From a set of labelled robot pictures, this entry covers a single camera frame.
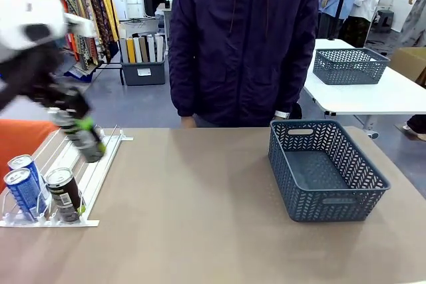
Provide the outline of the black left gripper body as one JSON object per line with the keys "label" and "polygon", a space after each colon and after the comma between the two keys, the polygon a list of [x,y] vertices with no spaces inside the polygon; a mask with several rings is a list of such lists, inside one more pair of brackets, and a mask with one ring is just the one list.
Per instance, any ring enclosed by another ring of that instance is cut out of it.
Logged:
{"label": "black left gripper body", "polygon": [[70,111],[77,118],[84,118],[91,108],[81,91],[55,76],[62,61],[56,44],[47,43],[1,63],[1,80],[5,83],[1,89],[1,108],[17,96],[26,96],[45,108]]}

